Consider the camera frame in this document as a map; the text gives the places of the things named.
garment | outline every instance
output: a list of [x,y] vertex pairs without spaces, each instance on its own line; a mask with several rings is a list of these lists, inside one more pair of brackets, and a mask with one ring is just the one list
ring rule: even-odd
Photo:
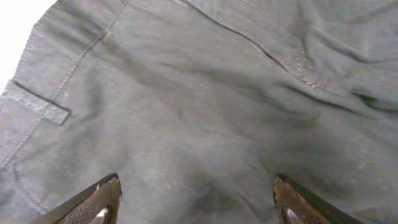
[[277,223],[283,173],[398,219],[395,1],[60,0],[0,99],[0,216],[112,172],[118,223]]

gray fabric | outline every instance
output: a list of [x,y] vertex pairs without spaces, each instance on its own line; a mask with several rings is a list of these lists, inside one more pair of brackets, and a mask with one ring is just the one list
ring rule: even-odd
[[70,116],[1,97],[0,217],[117,172],[119,223],[277,223],[284,173],[398,222],[397,18],[377,0],[59,1],[12,82]]

white background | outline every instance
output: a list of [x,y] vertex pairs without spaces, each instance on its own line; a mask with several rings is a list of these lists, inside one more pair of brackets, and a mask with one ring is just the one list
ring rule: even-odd
[[56,0],[11,0],[0,7],[0,93],[15,74],[33,25]]

gray pants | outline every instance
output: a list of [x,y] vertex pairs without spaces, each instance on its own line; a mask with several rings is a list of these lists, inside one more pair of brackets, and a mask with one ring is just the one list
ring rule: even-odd
[[119,223],[277,223],[284,173],[398,222],[395,1],[60,0],[0,99],[0,217],[117,172]]

white surface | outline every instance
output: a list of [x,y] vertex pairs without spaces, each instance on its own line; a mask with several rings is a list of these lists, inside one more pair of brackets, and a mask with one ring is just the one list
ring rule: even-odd
[[56,0],[12,0],[0,7],[0,93],[16,71],[33,25]]

